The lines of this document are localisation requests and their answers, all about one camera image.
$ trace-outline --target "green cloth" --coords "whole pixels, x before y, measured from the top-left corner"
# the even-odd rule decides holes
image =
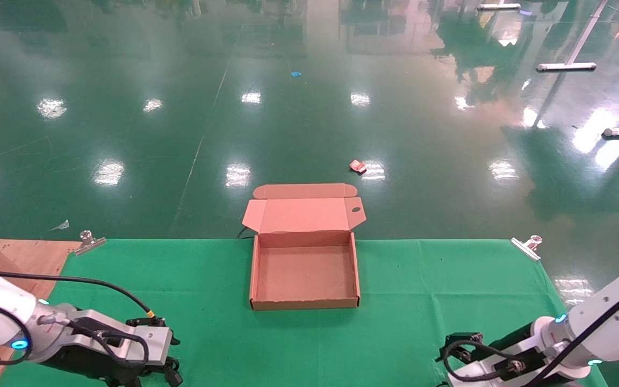
[[[445,380],[433,360],[446,334],[481,331],[490,343],[565,311],[541,264],[508,240],[362,240],[357,249],[357,309],[251,311],[251,240],[109,240],[69,257],[62,274],[123,286],[165,317],[182,341],[170,355],[183,387],[434,387]],[[122,321],[144,316],[125,296],[88,284],[59,282],[49,301]],[[103,385],[23,363],[0,387],[52,381]],[[157,374],[142,383],[168,387]],[[606,385],[596,368],[582,383]]]

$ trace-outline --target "black cable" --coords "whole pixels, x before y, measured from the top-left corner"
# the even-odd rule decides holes
[[[611,318],[613,314],[616,314],[617,311],[619,311],[619,301],[616,302],[613,306],[611,306],[607,311],[605,311],[604,314],[599,316],[599,318],[597,318],[591,325],[589,325],[584,330],[584,332],[580,333],[580,335],[578,335],[574,341],[572,341],[569,345],[567,345],[567,347],[565,347],[565,350],[563,352],[559,353],[552,362],[546,365],[546,367],[543,368],[543,370],[541,370],[541,372],[539,372],[534,377],[534,379],[530,380],[528,384],[525,384],[524,387],[538,387],[538,385],[540,385],[540,383],[543,381],[546,375],[548,375],[549,372],[551,372],[555,367],[557,367],[560,362],[565,360],[565,358],[570,354],[570,352],[572,352],[575,348],[581,345],[584,340],[587,340],[588,336],[592,335],[592,333],[594,333],[594,331],[598,329],[599,326],[603,325],[605,321],[608,321],[608,319]]]
[[[470,345],[470,346],[474,346],[475,348],[481,348],[483,350],[487,350],[491,353],[494,353],[494,355],[505,357],[506,359],[516,358],[515,355],[510,355],[508,353],[501,352],[500,350],[497,350],[496,348],[483,345],[483,343],[480,343],[479,341],[472,341],[472,340],[453,341],[443,351],[443,365],[445,366],[445,370],[447,370],[450,376],[454,377],[457,380],[460,380],[461,382],[485,382],[486,380],[492,380],[492,379],[496,379],[497,377],[500,377],[502,373],[502,371],[498,370],[498,371],[494,371],[488,374],[478,375],[478,376],[460,376],[456,374],[454,370],[452,370],[452,367],[450,367],[450,364],[448,363],[448,358],[450,357],[450,351],[454,350],[457,347],[463,346],[463,345]]]
[[[175,357],[172,357],[171,358],[171,362],[172,362],[171,367],[174,369],[174,371],[178,371],[178,369],[180,368],[179,360],[177,358],[175,358]]]
[[[147,346],[147,341],[141,338],[140,336],[131,335],[130,333],[125,332],[110,332],[110,331],[93,331],[91,329],[86,328],[82,324],[77,323],[76,321],[69,321],[68,326],[71,328],[77,329],[81,331],[84,335],[90,336],[94,341],[98,342],[99,345],[102,346],[106,354],[114,360],[118,365],[126,368],[137,368],[144,367],[147,365],[149,361],[149,347]],[[126,339],[135,341],[140,343],[142,346],[142,360],[140,362],[129,362],[128,360],[121,359],[113,352],[110,345],[106,343],[107,338],[118,338],[118,339]]]
[[[243,233],[245,232],[245,230],[249,230],[250,227],[248,226],[244,226],[242,230],[240,230],[240,232],[238,233],[238,235],[235,236],[235,239],[241,239],[240,236],[243,235]]]
[[[30,331],[27,329],[27,326],[25,326],[25,324],[20,322],[20,320],[16,316],[13,316],[13,314],[9,311],[0,308],[0,314],[7,316],[7,318],[9,318],[11,321],[14,321],[14,323],[23,333],[25,340],[27,341],[27,347],[25,347],[25,352],[23,352],[23,355],[20,358],[17,358],[15,360],[0,359],[0,366],[14,366],[20,362],[25,362],[25,360],[27,360],[27,358],[30,357],[30,354],[32,353],[32,336],[30,335]]]
[[[139,298],[134,296],[131,292],[123,289],[118,285],[111,284],[109,282],[103,281],[101,279],[92,279],[92,278],[83,278],[83,277],[62,277],[60,275],[41,275],[41,274],[22,274],[22,273],[11,273],[8,271],[0,271],[0,277],[8,277],[8,278],[23,278],[26,280],[42,280],[42,281],[66,281],[66,282],[83,282],[85,284],[95,284],[99,286],[105,286],[107,288],[113,289],[115,291],[121,292],[128,298],[135,301],[137,305],[142,308],[147,313],[149,318],[154,318],[155,314],[152,309],[148,308],[147,305],[144,304]]]

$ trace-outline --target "box flap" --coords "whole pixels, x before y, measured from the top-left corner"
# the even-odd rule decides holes
[[[351,198],[357,188],[350,184],[266,184],[253,192],[255,199]]]
[[[344,200],[346,201],[348,230],[353,230],[355,226],[366,220],[366,214],[364,213],[364,208],[362,207],[362,199],[345,198]]]
[[[245,210],[245,216],[243,216],[243,226],[253,231],[260,232],[265,207],[266,200],[250,200],[248,209]]]
[[[349,184],[271,184],[255,189],[243,225],[261,234],[349,231],[366,220]]]

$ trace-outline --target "floor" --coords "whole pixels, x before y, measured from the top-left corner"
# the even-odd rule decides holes
[[[477,3],[0,0],[0,238],[234,238],[255,187],[344,182],[357,238],[538,234],[580,302],[619,274],[619,140],[599,136],[619,2],[580,55],[597,70],[569,74],[535,67],[595,0]]]

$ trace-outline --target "cardboard box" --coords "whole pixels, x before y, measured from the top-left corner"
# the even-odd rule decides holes
[[[366,220],[349,184],[277,184],[255,189],[243,225],[258,232],[250,305],[275,309],[356,308],[354,226]]]

